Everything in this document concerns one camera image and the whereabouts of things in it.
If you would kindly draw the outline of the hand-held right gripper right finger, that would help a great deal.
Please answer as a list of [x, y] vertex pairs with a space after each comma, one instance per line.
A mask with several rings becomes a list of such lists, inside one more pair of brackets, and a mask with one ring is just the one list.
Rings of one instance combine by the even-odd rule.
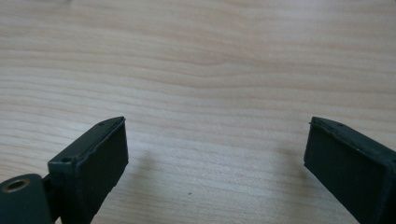
[[360, 224], [396, 224], [396, 151], [313, 117], [304, 166]]

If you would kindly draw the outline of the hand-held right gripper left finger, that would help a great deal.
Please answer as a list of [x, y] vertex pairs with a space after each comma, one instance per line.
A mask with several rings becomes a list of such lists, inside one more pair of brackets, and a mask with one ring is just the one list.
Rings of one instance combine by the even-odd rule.
[[51, 217], [63, 224], [90, 224], [127, 164], [125, 118], [92, 126], [48, 162]]

